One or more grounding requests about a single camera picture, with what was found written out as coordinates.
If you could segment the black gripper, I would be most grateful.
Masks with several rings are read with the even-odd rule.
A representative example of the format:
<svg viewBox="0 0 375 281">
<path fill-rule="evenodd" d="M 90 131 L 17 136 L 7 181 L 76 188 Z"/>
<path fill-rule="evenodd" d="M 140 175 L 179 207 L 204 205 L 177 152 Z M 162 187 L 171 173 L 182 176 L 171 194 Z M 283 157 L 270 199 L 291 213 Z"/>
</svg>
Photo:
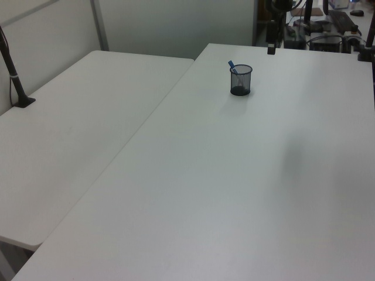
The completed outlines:
<svg viewBox="0 0 375 281">
<path fill-rule="evenodd" d="M 278 40 L 278 23 L 275 20 L 267 22 L 266 42 L 269 44 L 267 47 L 267 54 L 275 54 L 275 44 Z"/>
</svg>

